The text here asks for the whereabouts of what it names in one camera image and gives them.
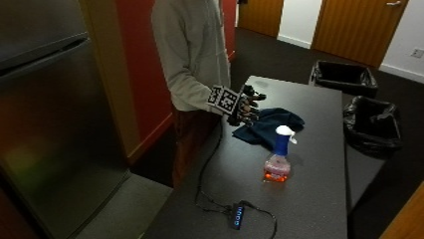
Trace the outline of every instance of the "white wall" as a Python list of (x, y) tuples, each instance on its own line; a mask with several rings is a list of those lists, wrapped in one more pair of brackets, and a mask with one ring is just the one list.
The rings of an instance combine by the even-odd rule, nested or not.
[(322, 0), (285, 0), (277, 39), (310, 49)]
[[(278, 40), (310, 49), (322, 0), (285, 0)], [(411, 57), (424, 49), (424, 1), (410, 0), (381, 70), (424, 83), (424, 57)]]
[(424, 57), (411, 57), (415, 48), (424, 49), (423, 10), (424, 1), (410, 0), (381, 70), (424, 84)]

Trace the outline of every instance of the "usb device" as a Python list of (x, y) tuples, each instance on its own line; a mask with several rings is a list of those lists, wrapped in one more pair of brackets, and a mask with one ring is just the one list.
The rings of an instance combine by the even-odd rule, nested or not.
[(240, 230), (242, 214), (244, 214), (244, 205), (240, 203), (236, 203), (233, 205), (233, 211), (232, 211), (230, 221), (229, 221), (230, 228), (236, 230)]

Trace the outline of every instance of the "spray bottle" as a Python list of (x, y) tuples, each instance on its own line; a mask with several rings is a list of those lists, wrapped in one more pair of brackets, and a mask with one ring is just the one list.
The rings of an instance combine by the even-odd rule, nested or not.
[(288, 156), (288, 145), (292, 141), (297, 143), (293, 138), (294, 131), (289, 126), (282, 125), (277, 128), (277, 139), (274, 152), (265, 162), (265, 178), (272, 181), (285, 181), (290, 174), (290, 162), (286, 159)]

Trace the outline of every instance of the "dark pants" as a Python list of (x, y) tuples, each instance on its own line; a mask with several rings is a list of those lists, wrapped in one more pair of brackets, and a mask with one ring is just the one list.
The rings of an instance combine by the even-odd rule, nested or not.
[(181, 112), (173, 107), (177, 132), (177, 155), (173, 181), (179, 187), (199, 157), (200, 149), (213, 132), (221, 116), (206, 111)]

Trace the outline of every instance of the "sleeve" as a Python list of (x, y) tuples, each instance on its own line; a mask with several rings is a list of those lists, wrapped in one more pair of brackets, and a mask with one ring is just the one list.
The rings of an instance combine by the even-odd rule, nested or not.
[(212, 89), (199, 82), (191, 70), (185, 19), (176, 7), (167, 4), (165, 1), (157, 1), (152, 23), (171, 92), (189, 105), (221, 115), (221, 112), (206, 104)]

